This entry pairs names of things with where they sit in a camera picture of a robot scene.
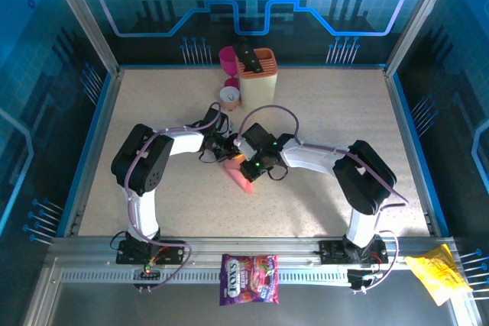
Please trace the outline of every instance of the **beige table surface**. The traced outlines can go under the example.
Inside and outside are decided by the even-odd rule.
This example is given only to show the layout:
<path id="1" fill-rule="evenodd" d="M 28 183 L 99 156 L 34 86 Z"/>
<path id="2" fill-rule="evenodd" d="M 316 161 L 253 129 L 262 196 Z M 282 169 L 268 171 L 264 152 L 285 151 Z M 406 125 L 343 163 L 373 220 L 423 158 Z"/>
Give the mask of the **beige table surface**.
<path id="1" fill-rule="evenodd" d="M 121 83 L 102 155 L 79 230 L 80 235 L 113 235 L 128 227 L 127 205 L 110 172 L 111 162 L 138 123 L 154 129 L 203 118 L 226 75 L 220 69 L 127 70 Z M 410 205 L 386 211 L 381 229 L 400 235 L 428 235 L 423 211 L 380 70 L 279 69 L 275 102 L 294 111 L 304 141 L 348 145 L 366 140 L 397 175 L 396 189 Z M 239 125 L 246 112 L 229 112 Z M 269 132 L 293 132 L 282 111 L 260 111 Z M 221 163 L 204 164 L 185 153 L 168 160 L 157 188 L 157 220 L 163 235 L 186 237 L 341 236 L 351 207 L 336 180 L 291 169 L 274 182 L 266 175 L 246 195 Z"/>

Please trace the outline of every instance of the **gray floor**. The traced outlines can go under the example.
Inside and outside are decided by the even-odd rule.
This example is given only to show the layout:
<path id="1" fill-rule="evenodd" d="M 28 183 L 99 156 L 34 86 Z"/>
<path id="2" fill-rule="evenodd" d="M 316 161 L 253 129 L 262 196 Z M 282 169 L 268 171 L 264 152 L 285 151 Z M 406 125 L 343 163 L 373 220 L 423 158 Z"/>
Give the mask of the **gray floor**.
<path id="1" fill-rule="evenodd" d="M 281 286 L 279 305 L 219 307 L 219 286 L 166 286 L 139 294 L 130 285 L 63 284 L 51 326 L 449 326 L 448 304 L 437 307 L 410 271 L 392 273 L 367 295 L 327 286 Z"/>
<path id="2" fill-rule="evenodd" d="M 110 166 L 131 129 L 138 123 L 159 130 L 199 120 L 225 79 L 220 69 L 125 71 L 80 235 L 109 236 L 128 226 L 125 197 Z M 275 103 L 297 114 L 304 141 L 347 147 L 366 140 L 396 173 L 396 189 L 410 200 L 406 207 L 385 211 L 380 229 L 429 235 L 381 70 L 280 69 Z M 229 117 L 240 125 L 247 113 L 240 107 Z M 260 111 L 255 117 L 276 136 L 293 132 L 293 120 L 283 111 Z M 253 195 L 244 194 L 222 164 L 202 164 L 195 154 L 171 157 L 156 192 L 162 234 L 315 237 L 346 231 L 351 207 L 330 176 L 292 169 L 284 181 L 264 176 L 253 187 Z"/>

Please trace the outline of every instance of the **yellow bag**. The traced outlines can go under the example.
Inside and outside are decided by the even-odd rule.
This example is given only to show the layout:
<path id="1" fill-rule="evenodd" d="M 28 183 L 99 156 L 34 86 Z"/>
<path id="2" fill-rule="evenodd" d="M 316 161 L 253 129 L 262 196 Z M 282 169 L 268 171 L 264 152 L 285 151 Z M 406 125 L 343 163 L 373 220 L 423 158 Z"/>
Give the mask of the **yellow bag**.
<path id="1" fill-rule="evenodd" d="M 453 256 L 446 244 L 425 253 L 422 257 L 406 257 L 406 263 L 428 289 L 438 306 L 445 303 L 456 292 L 472 291 L 457 271 Z"/>

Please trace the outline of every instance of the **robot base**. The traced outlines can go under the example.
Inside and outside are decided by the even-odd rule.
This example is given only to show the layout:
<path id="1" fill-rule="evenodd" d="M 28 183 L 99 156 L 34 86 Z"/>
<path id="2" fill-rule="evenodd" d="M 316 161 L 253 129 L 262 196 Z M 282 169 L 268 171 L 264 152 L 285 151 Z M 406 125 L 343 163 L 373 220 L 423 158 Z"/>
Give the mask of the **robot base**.
<path id="1" fill-rule="evenodd" d="M 184 244 L 182 240 L 161 239 L 159 232 L 154 240 L 160 240 L 169 244 Z M 121 265 L 148 265 L 151 259 L 155 259 L 155 265 L 180 265 L 183 262 L 184 247 L 158 247 L 147 242 L 136 240 L 130 234 L 126 234 L 125 240 L 119 242 L 115 262 Z"/>
<path id="2" fill-rule="evenodd" d="M 343 237 L 342 240 L 321 240 L 319 251 L 316 252 L 322 265 L 339 264 L 378 264 L 389 263 L 385 243 L 377 236 L 364 248 L 355 246 L 352 242 Z"/>

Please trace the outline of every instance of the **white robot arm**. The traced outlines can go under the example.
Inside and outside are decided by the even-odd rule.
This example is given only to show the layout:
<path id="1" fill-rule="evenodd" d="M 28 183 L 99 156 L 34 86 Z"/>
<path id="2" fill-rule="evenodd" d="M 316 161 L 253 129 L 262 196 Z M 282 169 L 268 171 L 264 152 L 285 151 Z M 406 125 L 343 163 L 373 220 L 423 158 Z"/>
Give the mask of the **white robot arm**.
<path id="1" fill-rule="evenodd" d="M 200 123 L 209 121 L 215 115 L 216 111 L 211 110 L 212 108 L 204 120 L 199 121 Z M 131 239 L 144 244 L 148 238 L 159 238 L 154 191 L 162 178 L 168 157 L 208 149 L 215 154 L 218 161 L 243 153 L 246 161 L 241 164 L 240 170 L 250 182 L 264 173 L 270 175 L 275 166 L 285 169 L 300 167 L 334 176 L 352 206 L 350 225 L 341 245 L 341 256 L 336 260 L 348 259 L 348 263 L 360 263 L 371 256 L 379 209 L 390 193 L 369 172 L 360 171 L 360 166 L 345 153 L 361 157 L 362 161 L 388 182 L 389 186 L 394 185 L 396 177 L 367 143 L 357 140 L 350 147 L 328 151 L 312 144 L 300 144 L 291 134 L 282 134 L 275 138 L 259 124 L 251 126 L 242 137 L 238 137 L 237 134 L 224 136 L 220 131 L 228 119 L 222 115 L 213 127 L 202 131 L 167 132 L 149 146 L 129 178 L 129 187 L 133 191 L 131 200 L 134 224 L 144 235 L 141 237 L 133 226 L 129 225 L 128 233 Z M 143 143 L 153 134 L 152 129 L 142 124 L 134 127 L 112 163 L 112 172 L 116 175 L 119 185 L 124 186 L 128 167 Z M 153 258 L 154 251 L 154 248 L 148 246 L 149 258 Z M 335 257 L 335 250 L 323 251 L 327 252 L 329 257 Z"/>

